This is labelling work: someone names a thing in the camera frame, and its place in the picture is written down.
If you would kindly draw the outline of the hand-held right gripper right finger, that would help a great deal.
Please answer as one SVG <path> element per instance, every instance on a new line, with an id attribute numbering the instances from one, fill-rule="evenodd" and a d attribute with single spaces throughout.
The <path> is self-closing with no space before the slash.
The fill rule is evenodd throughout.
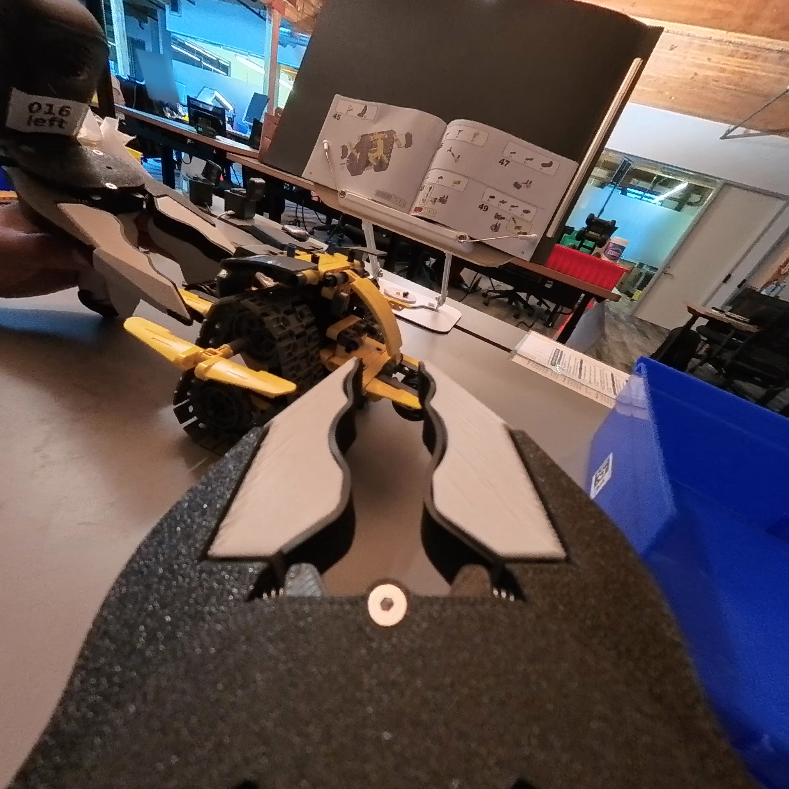
<path id="1" fill-rule="evenodd" d="M 562 562 L 551 522 L 509 425 L 434 364 L 422 364 L 425 506 L 447 533 L 493 566 Z"/>

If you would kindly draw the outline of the red plastic bin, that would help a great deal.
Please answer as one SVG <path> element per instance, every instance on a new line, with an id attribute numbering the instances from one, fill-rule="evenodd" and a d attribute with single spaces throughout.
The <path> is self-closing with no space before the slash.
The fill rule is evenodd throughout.
<path id="1" fill-rule="evenodd" d="M 566 274 L 574 279 L 613 291 L 630 269 L 602 257 L 595 257 L 564 245 L 556 245 L 545 267 Z"/>

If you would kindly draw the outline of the toy instruction booklet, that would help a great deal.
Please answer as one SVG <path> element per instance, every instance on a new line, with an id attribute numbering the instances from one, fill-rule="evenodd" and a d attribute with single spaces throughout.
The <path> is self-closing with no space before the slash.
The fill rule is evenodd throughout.
<path id="1" fill-rule="evenodd" d="M 407 222 L 448 229 L 527 258 L 550 226 L 577 162 L 467 119 L 336 95 L 302 176 Z"/>

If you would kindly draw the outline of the white book stand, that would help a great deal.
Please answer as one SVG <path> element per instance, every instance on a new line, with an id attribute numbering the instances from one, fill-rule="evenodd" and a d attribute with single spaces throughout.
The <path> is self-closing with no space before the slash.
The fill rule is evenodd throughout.
<path id="1" fill-rule="evenodd" d="M 355 192 L 350 192 L 348 189 L 342 189 L 337 182 L 330 141 L 327 139 L 322 140 L 320 144 L 316 145 L 316 149 L 322 151 L 327 161 L 340 206 L 350 210 L 350 213 L 361 219 L 366 242 L 372 243 L 373 226 L 377 224 L 381 227 L 386 226 L 401 235 L 406 235 L 412 240 L 430 245 L 444 253 L 445 263 L 440 291 L 437 296 L 431 297 L 419 295 L 413 291 L 411 286 L 399 287 L 394 285 L 383 275 L 383 268 L 379 262 L 382 252 L 368 251 L 367 253 L 371 266 L 371 279 L 380 287 L 383 296 L 388 300 L 392 309 L 399 317 L 422 328 L 446 334 L 457 325 L 461 318 L 459 310 L 447 306 L 449 269 L 453 256 L 460 256 L 461 254 L 469 256 L 478 246 L 501 239 L 514 239 L 519 242 L 538 240 L 538 236 L 535 233 L 506 234 L 481 239 L 472 238 L 466 233 L 459 233 L 445 226 L 431 224 L 413 215 L 397 211 L 388 205 L 370 200 Z M 411 291 L 418 295 L 418 301 L 413 304 L 401 301 L 397 298 L 398 291 Z"/>

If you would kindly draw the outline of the black backing board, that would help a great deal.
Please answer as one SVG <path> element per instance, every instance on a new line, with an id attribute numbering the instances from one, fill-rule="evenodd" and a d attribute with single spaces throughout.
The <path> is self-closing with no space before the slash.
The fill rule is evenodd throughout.
<path id="1" fill-rule="evenodd" d="M 544 263 L 663 31 L 589 2 L 322 2 L 262 162 L 301 175 L 336 94 L 513 133 L 580 167 Z"/>

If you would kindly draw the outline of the person's left hand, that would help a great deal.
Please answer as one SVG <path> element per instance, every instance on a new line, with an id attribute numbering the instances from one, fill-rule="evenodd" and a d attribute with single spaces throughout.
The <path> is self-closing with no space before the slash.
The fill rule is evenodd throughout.
<path id="1" fill-rule="evenodd" d="M 93 272 L 78 244 L 46 232 L 17 204 L 1 207 L 1 298 L 34 298 L 77 287 Z"/>

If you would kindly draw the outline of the small black charger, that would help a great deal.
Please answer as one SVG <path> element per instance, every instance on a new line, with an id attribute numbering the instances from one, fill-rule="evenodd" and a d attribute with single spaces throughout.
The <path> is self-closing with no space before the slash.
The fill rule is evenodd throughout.
<path id="1" fill-rule="evenodd" d="M 215 191 L 222 182 L 222 175 L 219 164 L 206 161 L 201 172 L 189 177 L 189 201 L 201 209 L 211 209 Z"/>

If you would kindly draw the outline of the tagged blue plastic bin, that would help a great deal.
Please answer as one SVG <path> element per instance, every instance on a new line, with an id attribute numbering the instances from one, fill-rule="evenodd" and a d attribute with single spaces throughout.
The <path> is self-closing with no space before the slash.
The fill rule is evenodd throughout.
<path id="1" fill-rule="evenodd" d="M 788 786 L 787 418 L 640 358 L 586 490 L 650 568 L 745 766 Z"/>

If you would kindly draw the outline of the large black charger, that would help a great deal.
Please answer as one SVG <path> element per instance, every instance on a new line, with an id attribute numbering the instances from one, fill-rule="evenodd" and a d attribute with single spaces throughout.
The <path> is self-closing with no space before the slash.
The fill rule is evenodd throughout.
<path id="1" fill-rule="evenodd" d="M 243 221 L 254 219 L 258 203 L 265 197 L 265 190 L 266 182 L 263 178 L 250 178 L 245 187 L 225 189 L 224 213 Z"/>

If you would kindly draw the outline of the white door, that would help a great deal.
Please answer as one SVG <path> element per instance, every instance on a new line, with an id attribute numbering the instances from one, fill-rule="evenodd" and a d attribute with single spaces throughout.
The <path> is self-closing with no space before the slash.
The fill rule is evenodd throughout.
<path id="1" fill-rule="evenodd" d="M 685 304 L 719 304 L 737 266 L 779 230 L 787 198 L 723 183 L 683 235 L 634 308 L 634 317 L 664 329 L 687 319 Z"/>

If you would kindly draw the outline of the paper in clear sleeve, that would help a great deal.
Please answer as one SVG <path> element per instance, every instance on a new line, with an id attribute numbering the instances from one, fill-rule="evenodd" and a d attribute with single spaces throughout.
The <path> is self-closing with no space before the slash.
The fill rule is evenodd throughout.
<path id="1" fill-rule="evenodd" d="M 510 359 L 524 369 L 611 409 L 630 374 L 529 331 Z"/>

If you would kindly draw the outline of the clear plastic bags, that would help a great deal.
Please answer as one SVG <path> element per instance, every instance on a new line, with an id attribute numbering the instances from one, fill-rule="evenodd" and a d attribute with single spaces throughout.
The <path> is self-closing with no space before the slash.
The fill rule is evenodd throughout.
<path id="1" fill-rule="evenodd" d="M 99 149 L 111 155 L 127 153 L 133 136 L 119 130 L 117 118 L 99 118 L 89 111 L 77 133 L 76 140 L 84 146 Z"/>

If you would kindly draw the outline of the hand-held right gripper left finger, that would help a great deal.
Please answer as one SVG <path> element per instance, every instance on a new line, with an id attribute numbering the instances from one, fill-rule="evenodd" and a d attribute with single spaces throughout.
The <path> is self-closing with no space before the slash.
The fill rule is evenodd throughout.
<path id="1" fill-rule="evenodd" d="M 271 559 L 304 545 L 351 503 L 360 360 L 345 362 L 268 423 L 208 547 L 212 559 Z"/>

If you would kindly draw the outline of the yellow black toy vehicle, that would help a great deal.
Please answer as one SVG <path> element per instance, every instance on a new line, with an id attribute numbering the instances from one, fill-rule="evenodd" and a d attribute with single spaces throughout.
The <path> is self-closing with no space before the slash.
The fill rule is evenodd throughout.
<path id="1" fill-rule="evenodd" d="M 139 317 L 124 322 L 180 370 L 173 412 L 194 443 L 227 452 L 353 358 L 362 369 L 358 406 L 387 400 L 401 418 L 424 419 L 419 361 L 403 352 L 396 312 L 359 253 L 225 261 L 215 280 L 180 292 L 201 322 L 196 341 Z"/>

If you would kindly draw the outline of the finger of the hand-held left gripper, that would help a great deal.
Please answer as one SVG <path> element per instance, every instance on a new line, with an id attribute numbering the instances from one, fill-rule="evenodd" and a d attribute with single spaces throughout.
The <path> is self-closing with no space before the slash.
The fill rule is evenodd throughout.
<path id="1" fill-rule="evenodd" d="M 149 254 L 131 243 L 116 216 L 81 203 L 60 203 L 58 209 L 92 244 L 94 266 L 109 283 L 179 321 L 190 321 L 178 288 L 155 268 Z"/>
<path id="2" fill-rule="evenodd" d="M 237 256 L 237 246 L 201 212 L 164 194 L 147 194 L 143 204 L 146 239 L 183 275 L 217 275 Z"/>

